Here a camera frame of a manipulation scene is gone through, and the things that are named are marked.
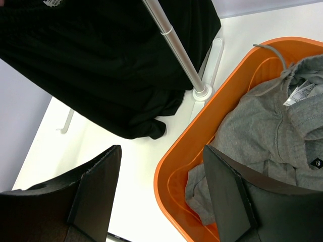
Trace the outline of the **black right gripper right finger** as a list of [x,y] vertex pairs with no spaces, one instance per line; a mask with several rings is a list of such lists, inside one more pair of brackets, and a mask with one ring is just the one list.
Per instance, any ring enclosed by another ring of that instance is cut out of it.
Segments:
[[221,241],[322,241],[322,192],[277,181],[209,145],[203,164]]

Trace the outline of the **black shorts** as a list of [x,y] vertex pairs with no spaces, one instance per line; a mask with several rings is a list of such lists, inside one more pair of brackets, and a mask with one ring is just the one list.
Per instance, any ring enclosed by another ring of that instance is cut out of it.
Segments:
[[1,59],[125,139],[158,139],[192,89],[142,1],[1,1]]

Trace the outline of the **grey shorts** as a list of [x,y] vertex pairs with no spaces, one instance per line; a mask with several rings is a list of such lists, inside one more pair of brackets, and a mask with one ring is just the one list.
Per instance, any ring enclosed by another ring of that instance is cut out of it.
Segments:
[[283,67],[250,89],[220,124],[211,146],[265,176],[322,190],[322,55]]

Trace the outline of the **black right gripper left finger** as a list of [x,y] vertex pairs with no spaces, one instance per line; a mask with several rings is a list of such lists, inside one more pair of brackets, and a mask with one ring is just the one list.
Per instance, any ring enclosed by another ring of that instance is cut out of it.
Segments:
[[113,145],[26,190],[1,193],[1,241],[106,241],[121,166]]

